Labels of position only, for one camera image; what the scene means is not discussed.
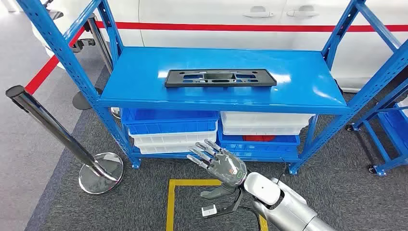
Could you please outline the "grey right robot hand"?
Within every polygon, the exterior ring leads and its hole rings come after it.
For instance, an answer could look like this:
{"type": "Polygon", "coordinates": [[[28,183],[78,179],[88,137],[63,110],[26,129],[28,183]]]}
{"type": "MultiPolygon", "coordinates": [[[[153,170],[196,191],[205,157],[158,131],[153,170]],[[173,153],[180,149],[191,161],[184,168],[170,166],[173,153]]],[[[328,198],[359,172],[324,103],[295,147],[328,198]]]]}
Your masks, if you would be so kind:
{"type": "Polygon", "coordinates": [[[246,164],[227,149],[215,142],[205,139],[196,142],[188,150],[200,158],[187,155],[187,158],[204,168],[210,175],[221,181],[221,185],[211,191],[200,193],[202,198],[211,200],[233,194],[243,184],[248,170],[246,164]]]}

